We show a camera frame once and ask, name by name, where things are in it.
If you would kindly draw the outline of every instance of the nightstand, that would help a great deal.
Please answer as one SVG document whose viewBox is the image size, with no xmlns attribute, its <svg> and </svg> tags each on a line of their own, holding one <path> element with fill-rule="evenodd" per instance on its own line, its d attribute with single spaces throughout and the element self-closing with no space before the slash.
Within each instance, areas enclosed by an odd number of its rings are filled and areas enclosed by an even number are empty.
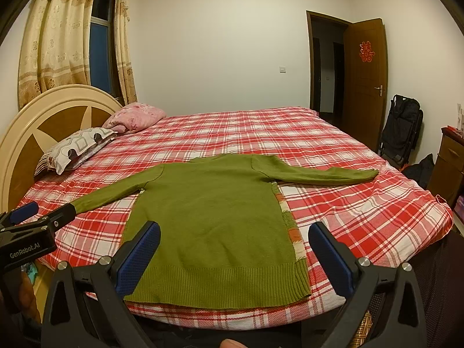
<svg viewBox="0 0 464 348">
<path fill-rule="evenodd" d="M 454 208 L 464 186 L 464 139 L 448 128 L 441 131 L 440 152 L 427 189 L 433 196 L 443 197 Z"/>
</svg>

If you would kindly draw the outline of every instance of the window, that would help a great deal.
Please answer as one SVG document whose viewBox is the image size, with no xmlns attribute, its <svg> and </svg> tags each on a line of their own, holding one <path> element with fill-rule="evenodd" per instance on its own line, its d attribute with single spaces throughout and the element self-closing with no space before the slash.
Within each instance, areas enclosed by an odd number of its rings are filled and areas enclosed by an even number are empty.
<svg viewBox="0 0 464 348">
<path fill-rule="evenodd" d="M 90 19 L 90 82 L 124 105 L 117 75 L 114 8 L 115 0 L 93 0 Z"/>
</svg>

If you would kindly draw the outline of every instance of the ribbed hem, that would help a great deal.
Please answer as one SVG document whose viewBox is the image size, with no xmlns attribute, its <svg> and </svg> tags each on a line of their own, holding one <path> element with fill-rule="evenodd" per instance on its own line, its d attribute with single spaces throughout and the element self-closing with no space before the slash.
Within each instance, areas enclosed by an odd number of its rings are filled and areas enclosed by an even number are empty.
<svg viewBox="0 0 464 348">
<path fill-rule="evenodd" d="M 261 268 L 151 267 L 125 299 L 199 309 L 252 309 L 289 305 L 309 294 L 305 258 Z"/>
</svg>

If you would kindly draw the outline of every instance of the beige curtain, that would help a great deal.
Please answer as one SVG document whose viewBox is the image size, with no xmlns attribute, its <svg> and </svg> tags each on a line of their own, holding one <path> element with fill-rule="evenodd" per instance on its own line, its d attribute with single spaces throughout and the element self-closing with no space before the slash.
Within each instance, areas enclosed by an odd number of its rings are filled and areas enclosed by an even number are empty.
<svg viewBox="0 0 464 348">
<path fill-rule="evenodd" d="M 115 2 L 115 46 L 119 83 L 125 104 L 137 102 L 131 57 L 127 43 L 127 22 L 129 22 L 129 0 Z"/>
<path fill-rule="evenodd" d="M 21 46 L 19 108 L 59 85 L 90 85 L 93 0 L 34 0 Z"/>
</svg>

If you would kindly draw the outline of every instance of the pink pillow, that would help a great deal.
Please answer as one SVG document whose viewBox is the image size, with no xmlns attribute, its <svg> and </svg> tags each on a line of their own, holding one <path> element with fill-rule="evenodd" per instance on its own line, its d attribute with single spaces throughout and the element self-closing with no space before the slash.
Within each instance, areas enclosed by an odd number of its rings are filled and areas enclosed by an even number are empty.
<svg viewBox="0 0 464 348">
<path fill-rule="evenodd" d="M 103 128 L 128 135 L 151 127 L 165 117 L 166 113 L 160 108 L 134 102 L 110 116 Z"/>
</svg>

